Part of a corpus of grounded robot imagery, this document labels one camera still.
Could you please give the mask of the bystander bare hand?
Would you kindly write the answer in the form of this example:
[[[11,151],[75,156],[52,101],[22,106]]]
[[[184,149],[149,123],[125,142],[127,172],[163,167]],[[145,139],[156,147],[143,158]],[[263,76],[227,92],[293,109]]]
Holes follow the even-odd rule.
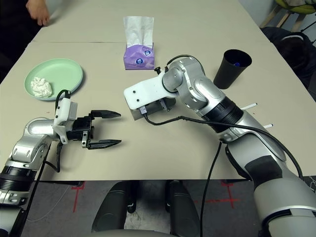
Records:
[[[39,26],[47,26],[50,20],[50,14],[45,0],[28,0],[26,9],[33,20],[37,21]]]

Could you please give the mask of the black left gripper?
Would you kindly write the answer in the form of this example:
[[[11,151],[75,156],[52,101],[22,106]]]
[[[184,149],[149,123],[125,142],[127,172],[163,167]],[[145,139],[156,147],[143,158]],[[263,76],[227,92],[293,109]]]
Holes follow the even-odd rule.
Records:
[[[121,140],[106,139],[99,140],[98,142],[91,142],[94,136],[94,126],[92,121],[94,118],[102,119],[113,119],[120,117],[121,114],[109,111],[109,110],[92,110],[89,116],[84,116],[77,118],[72,126],[71,131],[67,131],[68,140],[81,141],[81,146],[83,148],[88,148],[89,150],[105,149],[114,145],[121,143]]]

